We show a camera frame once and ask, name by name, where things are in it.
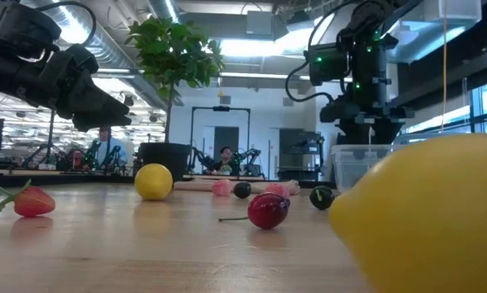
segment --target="cherry stem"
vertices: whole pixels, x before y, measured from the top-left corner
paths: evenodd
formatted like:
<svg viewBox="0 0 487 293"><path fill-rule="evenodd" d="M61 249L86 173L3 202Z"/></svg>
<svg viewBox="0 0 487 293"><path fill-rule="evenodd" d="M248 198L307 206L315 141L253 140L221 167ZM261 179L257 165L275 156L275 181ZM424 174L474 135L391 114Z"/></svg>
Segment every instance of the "cherry stem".
<svg viewBox="0 0 487 293"><path fill-rule="evenodd" d="M219 218L218 221L240 221L240 220L248 220L248 216L244 216L241 218Z"/></svg>

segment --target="lemon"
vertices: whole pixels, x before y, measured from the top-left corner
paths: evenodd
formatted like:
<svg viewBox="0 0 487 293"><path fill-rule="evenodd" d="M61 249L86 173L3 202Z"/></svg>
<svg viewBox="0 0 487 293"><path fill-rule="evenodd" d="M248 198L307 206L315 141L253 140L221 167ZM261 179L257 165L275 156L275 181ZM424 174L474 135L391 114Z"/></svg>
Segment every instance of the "lemon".
<svg viewBox="0 0 487 293"><path fill-rule="evenodd" d="M487 134L392 153L330 221L377 292L487 292Z"/></svg>

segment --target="toy fruit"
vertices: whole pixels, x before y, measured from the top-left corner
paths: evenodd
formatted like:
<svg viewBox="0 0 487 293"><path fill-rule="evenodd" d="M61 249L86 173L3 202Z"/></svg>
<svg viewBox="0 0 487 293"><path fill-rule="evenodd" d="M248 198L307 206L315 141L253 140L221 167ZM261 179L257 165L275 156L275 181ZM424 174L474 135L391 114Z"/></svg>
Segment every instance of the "toy fruit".
<svg viewBox="0 0 487 293"><path fill-rule="evenodd" d="M135 190L145 200L162 200L173 188L171 172L161 164L147 164L135 176Z"/></svg>
<svg viewBox="0 0 487 293"><path fill-rule="evenodd" d="M487 292L487 134L393 152L330 221L377 292Z"/></svg>
<svg viewBox="0 0 487 293"><path fill-rule="evenodd" d="M0 186L0 193L7 197L0 203L0 212L7 203L14 202L14 211L20 216L39 216L55 209L55 201L43 189L30 186L30 180L26 182L23 189L12 194Z"/></svg>
<svg viewBox="0 0 487 293"><path fill-rule="evenodd" d="M310 191L310 202L320 210L328 209L334 201L332 190L326 186L317 186Z"/></svg>
<svg viewBox="0 0 487 293"><path fill-rule="evenodd" d="M291 193L289 192L289 189L281 184L278 183L270 183L266 188L265 192L271 192L275 193L277 195L281 195L284 198L288 198Z"/></svg>
<svg viewBox="0 0 487 293"><path fill-rule="evenodd" d="M212 190L216 196L229 196L232 186L230 180L221 179L213 183Z"/></svg>
<svg viewBox="0 0 487 293"><path fill-rule="evenodd" d="M235 189L233 193L241 199L246 199L249 195L251 195L252 187L249 182L240 182L235 185Z"/></svg>
<svg viewBox="0 0 487 293"><path fill-rule="evenodd" d="M257 195L249 203L246 217L218 219L219 221L237 221L249 219L256 227L264 230L273 229L281 224L289 211L290 202L274 193Z"/></svg>

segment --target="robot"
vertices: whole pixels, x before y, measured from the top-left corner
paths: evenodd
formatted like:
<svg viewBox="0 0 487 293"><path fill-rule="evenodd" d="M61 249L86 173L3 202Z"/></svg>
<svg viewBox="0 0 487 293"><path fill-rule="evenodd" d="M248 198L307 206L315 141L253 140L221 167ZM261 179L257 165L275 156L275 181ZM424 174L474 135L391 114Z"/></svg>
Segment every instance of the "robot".
<svg viewBox="0 0 487 293"><path fill-rule="evenodd" d="M348 0L329 11L324 19L340 8L358 3L346 28L340 30L336 43L313 45L309 39L305 63L294 69L285 82L290 99L304 102L319 95L329 98L320 111L321 122L335 122L350 144L368 144L369 132L375 131L374 144L390 144L404 125L402 119L412 118L414 112L406 107L387 103L386 50L393 49L398 40L388 32L399 18L423 0ZM309 65L312 85L339 80L343 94L334 99L328 93L316 93L303 99L293 98L288 82L294 73ZM345 85L344 78L352 74L353 82Z"/></svg>
<svg viewBox="0 0 487 293"><path fill-rule="evenodd" d="M61 28L43 11L74 5L86 9L94 27L83 44L61 51L54 45ZM98 88L91 75L99 69L85 48L93 40L96 19L79 2L55 2L31 8L0 1L0 92L33 107L48 107L72 119L79 131L103 125L129 125L129 108Z"/></svg>

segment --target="white wall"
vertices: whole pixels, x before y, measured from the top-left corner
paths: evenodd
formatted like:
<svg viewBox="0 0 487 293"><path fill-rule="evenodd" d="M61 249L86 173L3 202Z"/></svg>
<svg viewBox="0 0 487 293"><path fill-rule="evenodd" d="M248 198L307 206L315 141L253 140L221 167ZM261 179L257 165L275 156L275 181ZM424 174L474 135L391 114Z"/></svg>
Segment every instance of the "white wall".
<svg viewBox="0 0 487 293"><path fill-rule="evenodd" d="M190 90L180 89L185 107L174 107L171 112L170 136L171 142L189 144L191 135L191 108L213 107L219 105L218 89ZM275 158L279 155L279 131L284 128L305 128L305 105L295 103L294 107L284 107L283 98L286 97L281 89L261 89L258 92L243 88L224 89L224 95L231 96L231 107L244 107L251 109L251 123L249 146L261 150L261 166L267 176L269 172L268 150L269 140L272 149L270 152L270 174L274 173ZM202 141L205 138L205 152L212 155L214 151L214 127L239 127L239 147L247 150L247 112L213 112L211 110L196 110L193 128L193 139L196 146L202 150ZM196 165L196 172L201 170Z"/></svg>

